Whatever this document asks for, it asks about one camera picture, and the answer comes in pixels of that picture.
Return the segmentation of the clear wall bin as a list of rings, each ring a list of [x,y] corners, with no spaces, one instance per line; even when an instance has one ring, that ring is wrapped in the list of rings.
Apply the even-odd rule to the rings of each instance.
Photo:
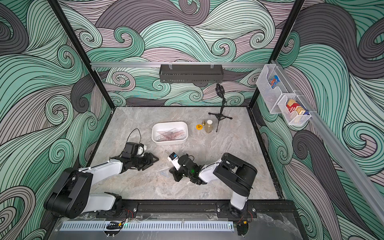
[[[286,97],[287,100],[288,97],[295,96],[289,80],[287,73],[280,65],[264,65],[257,80],[257,87],[270,114],[281,113],[278,103],[282,98]]]
[[[303,94],[285,93],[277,101],[278,110],[289,126],[302,127],[316,112]]]

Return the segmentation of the blue triangle ruler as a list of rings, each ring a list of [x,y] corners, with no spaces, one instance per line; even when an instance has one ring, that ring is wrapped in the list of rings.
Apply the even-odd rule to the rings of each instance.
[[[157,171],[157,174],[160,175],[161,177],[164,177],[164,178],[170,178],[172,176],[172,174],[169,172],[169,170],[171,169],[172,167],[169,167],[169,168],[164,168],[164,169],[161,169],[161,170],[158,170]]]

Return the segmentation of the clear wall bin lower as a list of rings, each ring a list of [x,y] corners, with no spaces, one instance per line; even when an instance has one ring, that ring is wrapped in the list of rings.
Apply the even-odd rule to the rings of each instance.
[[[278,110],[289,126],[302,127],[316,112],[303,94],[285,93],[277,101]]]

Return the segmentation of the aluminium rail back wall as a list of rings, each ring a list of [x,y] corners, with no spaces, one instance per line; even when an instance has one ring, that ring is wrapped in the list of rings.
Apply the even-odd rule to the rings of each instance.
[[[244,62],[90,62],[92,68],[160,68],[161,65],[221,65],[223,68],[254,69],[263,68],[266,63],[244,63]]]

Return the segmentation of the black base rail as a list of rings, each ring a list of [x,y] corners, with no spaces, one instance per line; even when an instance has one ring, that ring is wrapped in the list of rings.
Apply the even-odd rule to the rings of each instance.
[[[256,218],[258,213],[294,213],[296,206],[286,200],[248,200],[243,210],[236,210],[230,200],[122,200],[121,208],[90,212],[96,218],[139,218],[150,214],[209,214],[219,219]]]

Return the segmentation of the clear wall bin upper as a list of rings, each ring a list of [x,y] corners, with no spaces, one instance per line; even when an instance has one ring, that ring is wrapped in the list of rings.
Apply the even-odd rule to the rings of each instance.
[[[295,96],[289,80],[287,73],[280,65],[264,65],[257,80],[257,87],[270,114],[281,113],[278,103],[282,98],[286,97],[287,100],[288,97]]]

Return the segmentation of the black wall shelf tray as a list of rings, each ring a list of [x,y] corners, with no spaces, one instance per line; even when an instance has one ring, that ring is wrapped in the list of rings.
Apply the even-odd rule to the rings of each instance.
[[[224,70],[221,65],[161,65],[159,75],[162,83],[221,83]]]

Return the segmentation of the black corner frame post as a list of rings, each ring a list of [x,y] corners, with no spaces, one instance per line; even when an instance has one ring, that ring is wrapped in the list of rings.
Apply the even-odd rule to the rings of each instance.
[[[275,30],[280,31],[278,37],[274,37],[268,64],[277,63],[278,57],[287,49],[289,34],[303,9],[305,1],[262,1],[268,13],[274,20]]]
[[[64,12],[63,12],[60,4],[59,4],[59,2],[56,1],[56,0],[48,0],[48,3],[50,5],[50,7],[52,8],[54,14],[58,18],[58,20],[59,20],[60,24],[62,25],[63,29],[65,30],[65,32],[66,32],[67,36],[69,37],[70,41],[74,45],[75,50],[79,54],[81,60],[85,64],[85,66],[86,66],[88,72],[90,73],[92,79],[94,80],[96,86],[101,91],[102,96],[106,100],[106,102],[109,105],[109,107],[111,108],[111,110],[114,111],[116,109],[116,106],[114,105],[110,95],[108,94],[108,92],[107,92],[107,90],[106,90],[106,88],[105,88],[105,86],[104,86],[104,84],[103,84],[99,74],[95,70],[92,69],[91,61],[90,61],[88,55],[86,54],[84,48],[82,47],[79,39],[77,38],[76,33],[73,30],[70,22],[68,21],[67,17],[65,16],[65,14],[64,14]]]

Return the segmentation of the clear jar with liquid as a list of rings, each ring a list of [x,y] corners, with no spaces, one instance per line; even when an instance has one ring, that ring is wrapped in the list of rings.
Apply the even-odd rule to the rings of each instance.
[[[205,125],[205,131],[207,134],[211,133],[213,131],[213,121],[207,120]]]

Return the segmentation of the pink triangle ruler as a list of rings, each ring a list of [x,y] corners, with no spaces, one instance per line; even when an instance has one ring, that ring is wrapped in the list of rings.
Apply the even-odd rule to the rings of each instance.
[[[158,136],[169,135],[169,134],[177,134],[177,135],[186,134],[185,130],[183,130],[183,129],[171,129],[171,130],[163,131],[163,132],[158,131],[157,133],[159,134]]]

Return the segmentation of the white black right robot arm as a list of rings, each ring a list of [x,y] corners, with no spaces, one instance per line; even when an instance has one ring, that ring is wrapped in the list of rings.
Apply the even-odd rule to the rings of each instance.
[[[206,185],[220,180],[233,191],[228,204],[232,216],[243,218],[248,212],[246,202],[258,173],[253,165],[229,153],[224,153],[219,160],[208,165],[196,164],[194,157],[188,154],[178,156],[171,153],[168,160],[173,165],[169,172],[176,182],[188,178],[196,185]]]

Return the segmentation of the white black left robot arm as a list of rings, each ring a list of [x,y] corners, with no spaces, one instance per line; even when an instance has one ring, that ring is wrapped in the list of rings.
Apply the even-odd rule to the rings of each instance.
[[[91,194],[92,185],[128,170],[144,171],[158,161],[152,153],[144,153],[128,159],[112,157],[94,167],[67,168],[45,199],[44,208],[69,219],[88,212],[110,212],[118,217],[124,211],[122,197],[109,192]]]

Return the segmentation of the aluminium rail right wall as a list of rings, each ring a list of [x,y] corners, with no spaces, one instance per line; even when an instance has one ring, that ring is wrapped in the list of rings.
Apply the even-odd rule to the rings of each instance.
[[[379,190],[374,186],[372,181],[363,172],[360,166],[352,158],[352,155],[346,150],[343,144],[339,141],[337,136],[332,132],[329,126],[321,118],[319,113],[314,109],[313,105],[304,93],[299,90],[294,81],[288,76],[284,68],[278,61],[272,60],[271,63],[275,64],[280,73],[285,78],[284,84],[286,88],[298,97],[300,102],[310,111],[310,122],[316,129],[317,133],[323,139],[323,142],[328,147],[330,153],[338,160],[339,165],[345,170],[350,180],[354,183],[356,188],[360,191],[367,204],[380,222],[384,223],[384,197]]]

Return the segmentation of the white plastic storage box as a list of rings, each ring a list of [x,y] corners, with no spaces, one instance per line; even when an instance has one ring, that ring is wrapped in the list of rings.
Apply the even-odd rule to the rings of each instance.
[[[188,136],[188,126],[185,122],[157,123],[152,128],[152,140],[158,146],[184,144]]]

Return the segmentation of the black corner frame post left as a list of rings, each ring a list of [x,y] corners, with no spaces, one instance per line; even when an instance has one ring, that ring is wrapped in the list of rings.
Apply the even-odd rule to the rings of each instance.
[[[108,94],[108,92],[107,92],[107,90],[106,90],[106,88],[105,88],[105,86],[104,86],[104,84],[103,84],[99,74],[95,70],[92,69],[91,61],[90,61],[88,55],[86,54],[84,48],[82,47],[79,39],[77,38],[76,33],[73,30],[70,22],[68,21],[67,17],[65,16],[65,14],[64,14],[64,12],[63,12],[60,4],[59,4],[59,2],[56,1],[56,0],[48,0],[48,3],[50,5],[50,7],[52,8],[54,14],[58,18],[58,20],[59,20],[60,24],[62,25],[63,29],[65,30],[65,32],[66,32],[67,36],[69,37],[70,41],[74,45],[75,50],[79,54],[81,60],[85,64],[85,66],[86,66],[88,72],[90,73],[92,79],[94,80],[96,86],[101,91],[102,96],[106,100],[106,102],[109,105],[109,107],[111,108],[111,110],[114,111],[116,109],[116,106],[114,105],[110,95]]]

